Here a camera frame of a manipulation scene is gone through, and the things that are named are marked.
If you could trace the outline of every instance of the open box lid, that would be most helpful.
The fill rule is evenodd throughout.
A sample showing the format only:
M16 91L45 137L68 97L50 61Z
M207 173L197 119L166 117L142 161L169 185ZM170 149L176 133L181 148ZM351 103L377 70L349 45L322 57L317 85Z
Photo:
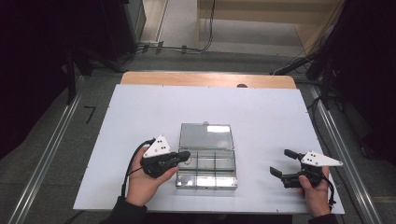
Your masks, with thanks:
M233 150L230 125L183 123L180 131L180 148Z

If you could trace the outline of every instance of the white triangular bracket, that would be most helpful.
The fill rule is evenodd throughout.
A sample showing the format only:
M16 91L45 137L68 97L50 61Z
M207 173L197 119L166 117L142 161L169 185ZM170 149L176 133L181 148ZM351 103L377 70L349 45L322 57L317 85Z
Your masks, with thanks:
M305 156L301 159L301 163L322 167L322 166L342 166L341 161L337 161L333 158L321 155L314 151L308 151Z
M144 158L171 153L171 148L163 135L160 135L143 155Z

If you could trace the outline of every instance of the transparent plastic box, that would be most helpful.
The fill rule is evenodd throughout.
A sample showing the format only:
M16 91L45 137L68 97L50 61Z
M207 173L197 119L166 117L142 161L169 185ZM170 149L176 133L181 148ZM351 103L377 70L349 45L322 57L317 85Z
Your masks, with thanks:
M189 151L178 164L178 189L237 188L233 136L229 125L182 124L179 152Z

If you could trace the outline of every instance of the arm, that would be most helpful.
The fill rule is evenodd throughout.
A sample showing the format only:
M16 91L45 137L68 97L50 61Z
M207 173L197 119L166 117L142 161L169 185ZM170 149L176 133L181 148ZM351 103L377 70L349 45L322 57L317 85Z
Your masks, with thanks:
M131 171L141 167L140 161L146 150L146 147L142 147L137 152ZM146 175L142 169L130 174L126 198L119 197L110 216L100 223L142 223L147 212L145 204L151 200L160 185L169 180L176 172L177 168L174 167L158 178Z
M322 172L326 178L329 178L329 167L323 167ZM305 193L306 208L312 216L309 223L337 224L337 219L335 218L335 215L331 214L329 207L329 186L327 182L322 180L316 188L313 188L306 176L300 175L299 180L301 186L303 186L302 189L299 189L299 193Z

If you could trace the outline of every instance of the hand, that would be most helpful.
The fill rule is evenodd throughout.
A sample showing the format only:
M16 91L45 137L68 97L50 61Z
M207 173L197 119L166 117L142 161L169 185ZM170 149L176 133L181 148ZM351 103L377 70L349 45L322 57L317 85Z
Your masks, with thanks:
M131 171L134 171L141 167L140 161L142 160L143 154L146 152L147 149L147 147L142 147L137 152L136 157L134 158L134 161L132 163ZM140 169L130 174L128 194L125 201L136 206L144 206L151 200L155 192L157 192L158 187L165 181L169 180L176 172L177 168L173 167L167 170L162 176L158 178L152 178L146 175L143 169Z
M329 167L322 167L322 172L326 178L329 178ZM309 214L312 217L321 217L330 214L328 183L322 179L319 185L313 188L305 175L300 175L299 180L303 187L303 189L299 189L299 193L303 194L303 191L305 191L306 208Z

